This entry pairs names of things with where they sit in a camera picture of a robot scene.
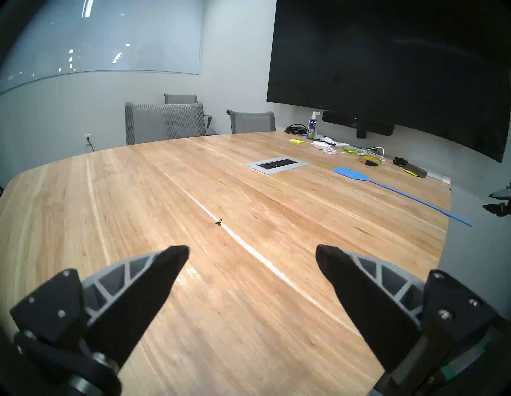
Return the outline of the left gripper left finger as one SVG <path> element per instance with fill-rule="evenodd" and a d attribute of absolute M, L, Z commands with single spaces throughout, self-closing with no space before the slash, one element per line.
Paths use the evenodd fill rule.
<path fill-rule="evenodd" d="M 67 268 L 10 309 L 15 345 L 99 352 L 122 368 L 167 301 L 190 254 L 185 245 L 123 259 L 81 280 Z"/>

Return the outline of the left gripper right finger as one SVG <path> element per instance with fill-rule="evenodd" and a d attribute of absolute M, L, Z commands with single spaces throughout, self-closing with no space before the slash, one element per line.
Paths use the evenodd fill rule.
<path fill-rule="evenodd" d="M 426 281 L 396 265 L 318 245 L 319 269 L 388 372 L 407 364 L 428 372 L 473 344 L 497 321 L 480 296 L 440 269 Z"/>

